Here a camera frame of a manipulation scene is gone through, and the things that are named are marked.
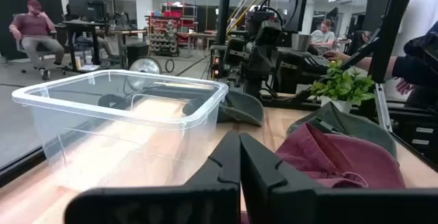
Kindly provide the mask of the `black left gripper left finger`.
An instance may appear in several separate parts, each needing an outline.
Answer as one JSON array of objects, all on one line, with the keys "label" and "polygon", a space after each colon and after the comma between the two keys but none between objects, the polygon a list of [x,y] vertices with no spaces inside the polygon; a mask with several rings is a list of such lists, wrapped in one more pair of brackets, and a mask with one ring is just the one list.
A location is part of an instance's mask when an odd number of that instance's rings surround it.
[{"label": "black left gripper left finger", "polygon": [[239,223],[239,134],[227,132],[183,185],[92,188],[68,203],[64,222]]}]

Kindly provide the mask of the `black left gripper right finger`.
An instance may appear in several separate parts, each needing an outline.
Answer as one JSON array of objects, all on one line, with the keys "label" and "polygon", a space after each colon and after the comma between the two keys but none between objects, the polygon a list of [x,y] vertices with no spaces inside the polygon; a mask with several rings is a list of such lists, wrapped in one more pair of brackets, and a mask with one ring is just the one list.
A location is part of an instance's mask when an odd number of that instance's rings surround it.
[{"label": "black left gripper right finger", "polygon": [[437,224],[437,189],[327,188],[247,133],[241,183],[250,223]]}]

